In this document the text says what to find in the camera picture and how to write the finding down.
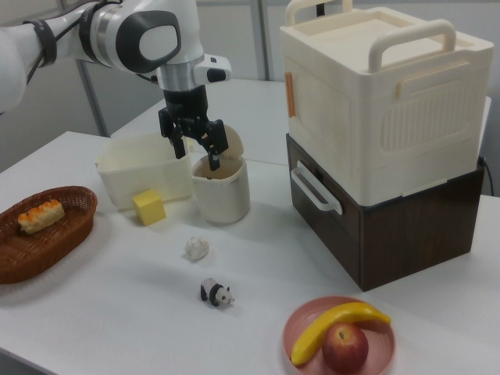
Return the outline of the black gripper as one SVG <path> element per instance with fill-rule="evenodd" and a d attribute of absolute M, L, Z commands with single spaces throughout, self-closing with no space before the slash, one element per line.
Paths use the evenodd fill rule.
<path fill-rule="evenodd" d="M 220 167 L 219 157 L 228 149 L 227 135 L 222 120 L 209 121 L 205 86 L 188 91 L 163 91 L 166 107 L 159 110 L 160 133 L 168 138 L 177 159 L 186 156 L 184 134 L 200 140 L 207 151 L 209 168 Z"/>

